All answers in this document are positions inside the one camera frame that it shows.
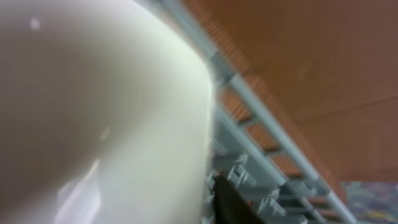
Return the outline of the white cup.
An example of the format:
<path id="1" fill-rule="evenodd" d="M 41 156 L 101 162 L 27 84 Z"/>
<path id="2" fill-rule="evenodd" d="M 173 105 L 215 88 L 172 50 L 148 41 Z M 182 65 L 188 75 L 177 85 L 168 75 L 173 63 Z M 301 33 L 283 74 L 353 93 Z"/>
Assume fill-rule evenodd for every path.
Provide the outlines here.
<path id="1" fill-rule="evenodd" d="M 213 73 L 135 1 L 1 2 L 1 222 L 200 223 Z"/>

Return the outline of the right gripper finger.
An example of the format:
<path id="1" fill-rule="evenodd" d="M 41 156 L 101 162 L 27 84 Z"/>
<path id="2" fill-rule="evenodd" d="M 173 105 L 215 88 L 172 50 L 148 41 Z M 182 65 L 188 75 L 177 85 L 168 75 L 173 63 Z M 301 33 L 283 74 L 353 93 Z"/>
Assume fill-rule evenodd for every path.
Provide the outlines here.
<path id="1" fill-rule="evenodd" d="M 264 224 L 222 175 L 213 178 L 213 210 L 216 224 Z"/>

